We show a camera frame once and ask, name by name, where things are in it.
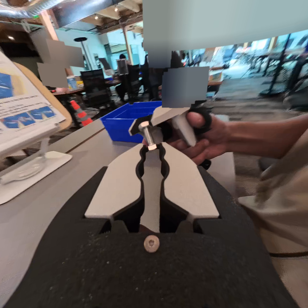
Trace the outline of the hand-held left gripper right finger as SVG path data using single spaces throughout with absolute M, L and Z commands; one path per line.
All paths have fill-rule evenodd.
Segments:
M 160 144 L 160 229 L 177 229 L 182 221 L 220 217 L 197 165 L 167 143 Z

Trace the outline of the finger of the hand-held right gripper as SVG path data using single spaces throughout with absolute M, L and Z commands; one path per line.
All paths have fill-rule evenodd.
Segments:
M 151 119 L 152 116 L 144 116 L 144 117 L 140 117 L 137 118 L 136 120 L 133 121 L 133 123 L 131 124 L 130 128 L 129 128 L 129 134 L 131 136 L 134 135 L 140 135 L 142 136 L 143 139 L 145 139 L 144 137 L 144 133 L 142 130 L 139 129 L 139 126 L 142 122 L 144 121 L 148 121 L 149 122 L 149 132 L 151 133 L 152 137 L 154 140 L 162 140 L 162 130 L 161 128 L 159 128 L 158 126 L 153 126 L 151 123 Z
M 190 107 L 169 108 L 157 107 L 152 114 L 152 124 L 160 124 L 187 112 Z

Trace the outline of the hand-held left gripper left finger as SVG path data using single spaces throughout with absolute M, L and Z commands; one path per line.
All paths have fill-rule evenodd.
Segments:
M 137 144 L 108 165 L 86 218 L 107 219 L 112 224 L 123 221 L 128 230 L 139 230 L 145 208 L 142 176 L 146 152 L 143 144 Z

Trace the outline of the silver bolt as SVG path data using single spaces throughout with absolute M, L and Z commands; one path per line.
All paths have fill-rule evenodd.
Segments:
M 154 137 L 153 137 L 153 134 L 152 134 L 152 131 L 151 131 L 152 127 L 151 127 L 149 121 L 141 122 L 139 124 L 138 128 L 139 128 L 139 131 L 143 133 L 144 139 L 145 139 L 147 145 L 156 144 Z

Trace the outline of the person's right forearm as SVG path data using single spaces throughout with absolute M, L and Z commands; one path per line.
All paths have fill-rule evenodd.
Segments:
M 308 128 L 308 115 L 271 122 L 229 122 L 225 152 L 280 159 Z

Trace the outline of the person's right hand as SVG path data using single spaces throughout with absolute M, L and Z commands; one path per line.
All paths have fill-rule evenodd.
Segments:
M 178 133 L 174 133 L 167 143 L 189 157 L 196 165 L 226 153 L 232 122 L 223 121 L 214 114 L 210 114 L 210 117 L 210 130 L 197 136 L 194 147 L 188 146 Z

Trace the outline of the blue storage bin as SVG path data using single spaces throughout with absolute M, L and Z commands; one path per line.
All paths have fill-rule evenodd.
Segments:
M 140 134 L 131 136 L 129 128 L 133 121 L 152 114 L 155 108 L 162 105 L 161 101 L 126 103 L 100 118 L 112 141 L 141 143 Z

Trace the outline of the black office chair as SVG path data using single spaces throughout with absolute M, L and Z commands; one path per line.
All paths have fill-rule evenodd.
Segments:
M 83 88 L 86 94 L 85 105 L 110 112 L 116 108 L 114 101 L 111 99 L 107 84 L 105 82 L 102 69 L 81 71 L 80 77 L 83 81 Z

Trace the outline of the orange striped traffic cone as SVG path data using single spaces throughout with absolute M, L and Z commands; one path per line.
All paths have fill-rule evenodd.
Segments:
M 71 107 L 74 109 L 75 114 L 80 120 L 82 126 L 87 126 L 93 122 L 93 120 L 88 116 L 88 114 L 79 106 L 75 100 L 70 101 Z

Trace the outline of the white document stand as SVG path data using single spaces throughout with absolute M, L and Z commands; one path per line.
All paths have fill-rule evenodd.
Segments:
M 72 159 L 70 154 L 48 151 L 48 145 L 49 137 L 41 141 L 37 153 L 1 172 L 1 205 L 11 201 Z

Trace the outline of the white instruction board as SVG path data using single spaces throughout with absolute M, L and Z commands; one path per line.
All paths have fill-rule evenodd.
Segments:
M 65 117 L 2 52 L 0 79 L 1 157 L 60 130 Z

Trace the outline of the silver ventilation duct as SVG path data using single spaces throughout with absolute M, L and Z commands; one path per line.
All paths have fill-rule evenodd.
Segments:
M 7 17 L 13 19 L 31 18 L 40 15 L 43 11 L 49 10 L 65 0 L 35 0 L 28 1 L 23 6 L 10 6 L 1 2 L 0 17 Z

